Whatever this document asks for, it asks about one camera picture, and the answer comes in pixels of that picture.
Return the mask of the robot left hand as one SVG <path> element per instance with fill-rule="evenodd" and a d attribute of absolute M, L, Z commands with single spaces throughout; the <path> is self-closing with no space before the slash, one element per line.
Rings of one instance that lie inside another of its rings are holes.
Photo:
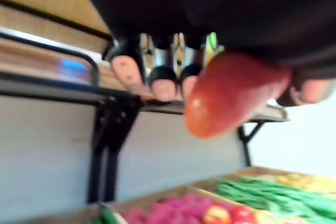
<path fill-rule="evenodd" d="M 326 99 L 335 81 L 335 0 L 90 0 L 116 39 L 214 32 L 227 49 L 290 67 L 283 106 Z"/>

